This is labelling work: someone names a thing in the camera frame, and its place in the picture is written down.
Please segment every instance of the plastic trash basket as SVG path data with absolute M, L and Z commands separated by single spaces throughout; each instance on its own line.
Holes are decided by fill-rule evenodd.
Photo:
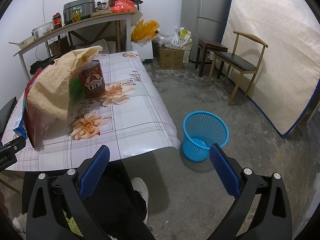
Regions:
M 206 159 L 212 144 L 218 143 L 222 148 L 229 139 L 229 131 L 223 120 L 205 111 L 188 114 L 183 121 L 183 132 L 182 151 L 194 162 Z

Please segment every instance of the silver screw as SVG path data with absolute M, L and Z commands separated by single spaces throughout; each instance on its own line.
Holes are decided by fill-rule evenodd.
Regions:
M 75 169 L 70 169 L 70 170 L 68 170 L 68 172 L 67 172 L 68 175 L 73 175 L 73 174 L 75 174 L 75 173 L 76 173 L 76 170 L 75 170 Z
M 252 174 L 252 170 L 250 170 L 249 168 L 245 168 L 244 169 L 244 173 L 247 175 L 251 175 Z
M 275 173 L 273 174 L 273 176 L 276 178 L 276 179 L 281 179 L 281 175 L 279 173 Z
M 39 176 L 38 176 L 39 179 L 44 179 L 45 178 L 45 174 L 44 173 L 41 173 Z

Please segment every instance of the shoe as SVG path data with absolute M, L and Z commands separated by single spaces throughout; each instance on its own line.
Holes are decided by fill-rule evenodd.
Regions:
M 131 180 L 131 183 L 132 183 L 132 187 L 134 190 L 138 191 L 141 195 L 141 197 L 145 200 L 146 202 L 146 205 L 147 205 L 147 215 L 144 219 L 144 223 L 145 225 L 148 224 L 148 201 L 149 201 L 149 190 L 148 190 L 148 187 L 146 185 L 146 183 L 143 181 L 143 179 L 141 178 L 133 178 Z

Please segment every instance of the orange plastic bag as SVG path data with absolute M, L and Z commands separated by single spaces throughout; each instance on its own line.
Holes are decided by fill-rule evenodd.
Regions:
M 154 20 L 148 21 L 145 24 L 143 24 L 143 20 L 141 20 L 131 33 L 131 41 L 136 43 L 151 41 L 156 37 L 156 30 L 159 27 L 159 23 Z
M 112 13 L 119 12 L 136 12 L 133 1 L 129 0 L 119 0 L 115 2 L 115 6 L 111 7 Z

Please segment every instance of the rice cooker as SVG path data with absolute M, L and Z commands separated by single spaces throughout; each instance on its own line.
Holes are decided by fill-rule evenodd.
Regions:
M 64 25 L 72 23 L 72 10 L 80 8 L 81 20 L 90 18 L 90 14 L 94 13 L 95 0 L 77 0 L 66 3 L 63 6 Z

